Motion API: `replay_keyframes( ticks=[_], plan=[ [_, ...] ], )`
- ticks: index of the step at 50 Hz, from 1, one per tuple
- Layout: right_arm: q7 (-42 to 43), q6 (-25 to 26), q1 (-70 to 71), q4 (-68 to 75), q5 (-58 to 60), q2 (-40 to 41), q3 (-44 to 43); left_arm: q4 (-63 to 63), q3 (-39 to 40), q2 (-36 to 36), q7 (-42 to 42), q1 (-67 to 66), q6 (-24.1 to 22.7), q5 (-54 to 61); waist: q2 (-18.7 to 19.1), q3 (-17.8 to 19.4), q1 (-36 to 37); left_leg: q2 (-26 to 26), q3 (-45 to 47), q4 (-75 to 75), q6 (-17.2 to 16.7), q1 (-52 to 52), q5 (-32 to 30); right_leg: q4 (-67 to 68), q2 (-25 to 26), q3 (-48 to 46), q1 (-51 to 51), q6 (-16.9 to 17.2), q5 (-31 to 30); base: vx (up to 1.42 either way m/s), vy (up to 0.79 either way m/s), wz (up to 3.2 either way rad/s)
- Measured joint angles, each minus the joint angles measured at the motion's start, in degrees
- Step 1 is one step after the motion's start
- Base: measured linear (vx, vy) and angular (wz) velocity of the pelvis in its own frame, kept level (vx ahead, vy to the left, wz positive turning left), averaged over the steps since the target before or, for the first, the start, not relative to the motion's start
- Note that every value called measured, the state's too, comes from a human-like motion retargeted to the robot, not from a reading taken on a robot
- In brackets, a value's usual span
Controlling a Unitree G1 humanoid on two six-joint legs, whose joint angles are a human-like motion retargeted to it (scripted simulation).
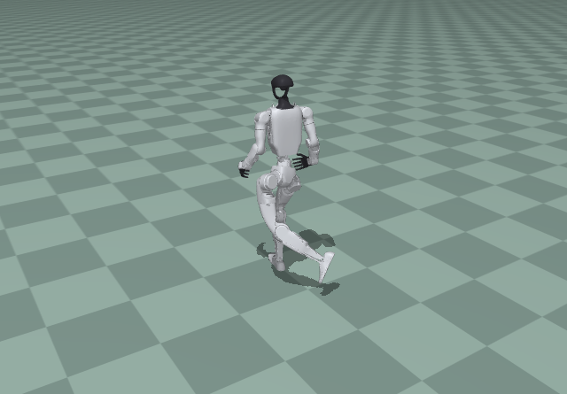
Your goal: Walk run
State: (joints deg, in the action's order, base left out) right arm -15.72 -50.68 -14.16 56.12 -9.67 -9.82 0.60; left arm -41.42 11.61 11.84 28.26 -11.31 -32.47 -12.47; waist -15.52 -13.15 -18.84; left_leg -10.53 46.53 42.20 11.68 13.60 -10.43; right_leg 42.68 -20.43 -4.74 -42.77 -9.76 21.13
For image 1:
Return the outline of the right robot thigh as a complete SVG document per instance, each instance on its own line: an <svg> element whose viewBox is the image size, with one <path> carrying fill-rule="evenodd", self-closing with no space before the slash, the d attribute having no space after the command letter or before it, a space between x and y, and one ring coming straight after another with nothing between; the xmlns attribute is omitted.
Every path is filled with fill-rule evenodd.
<svg viewBox="0 0 567 394"><path fill-rule="evenodd" d="M300 180L295 175L295 182L291 187L278 187L276 192L276 221L284 221L284 207L291 199L293 193L301 188Z"/></svg>

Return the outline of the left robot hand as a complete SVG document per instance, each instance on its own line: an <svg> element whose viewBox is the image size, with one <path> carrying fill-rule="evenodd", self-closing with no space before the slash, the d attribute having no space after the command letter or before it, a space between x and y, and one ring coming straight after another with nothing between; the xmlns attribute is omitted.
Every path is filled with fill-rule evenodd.
<svg viewBox="0 0 567 394"><path fill-rule="evenodd" d="M242 162L242 161L241 161L241 162ZM246 172L250 172L249 170L239 169L239 172L240 172L241 176L244 177L244 178L248 178L248 176L244 176L244 174L247 174L247 175L248 175L248 173L245 173L245 171L246 171Z"/></svg>

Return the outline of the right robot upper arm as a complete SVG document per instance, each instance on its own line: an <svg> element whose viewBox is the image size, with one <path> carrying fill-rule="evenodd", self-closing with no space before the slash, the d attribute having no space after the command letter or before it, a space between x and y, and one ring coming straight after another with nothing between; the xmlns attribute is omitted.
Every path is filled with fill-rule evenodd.
<svg viewBox="0 0 567 394"><path fill-rule="evenodd" d="M315 122L313 119L313 111L309 107L300 106L303 114L303 125L307 132L308 138L306 139L306 145L308 148L313 148L319 145L317 136Z"/></svg>

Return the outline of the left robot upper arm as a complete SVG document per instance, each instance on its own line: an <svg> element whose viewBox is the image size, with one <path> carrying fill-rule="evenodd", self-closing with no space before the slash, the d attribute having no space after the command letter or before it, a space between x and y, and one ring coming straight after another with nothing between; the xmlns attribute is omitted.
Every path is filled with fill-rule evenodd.
<svg viewBox="0 0 567 394"><path fill-rule="evenodd" d="M265 140L267 123L270 121L270 110L258 112L254 117L255 122L255 140L258 146L256 155L263 155L266 152Z"/></svg>

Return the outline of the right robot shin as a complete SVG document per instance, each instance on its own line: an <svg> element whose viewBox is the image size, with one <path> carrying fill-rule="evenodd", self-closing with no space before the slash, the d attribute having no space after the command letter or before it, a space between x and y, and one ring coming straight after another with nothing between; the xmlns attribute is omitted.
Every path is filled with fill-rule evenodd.
<svg viewBox="0 0 567 394"><path fill-rule="evenodd" d="M283 223L286 224L286 222L285 222L285 220L286 220L286 211L283 209L283 212L284 212ZM272 234L272 235L273 235L273 234ZM281 261L283 261L283 247L284 247L284 245L281 244L281 243L279 243L279 242L277 241L277 240L280 240L280 239L276 238L277 240L275 240L274 238L276 238L276 237L273 235L273 240L274 240L274 242L275 242L276 261L279 261L279 258L281 259ZM280 240L280 241L282 241L282 240Z"/></svg>

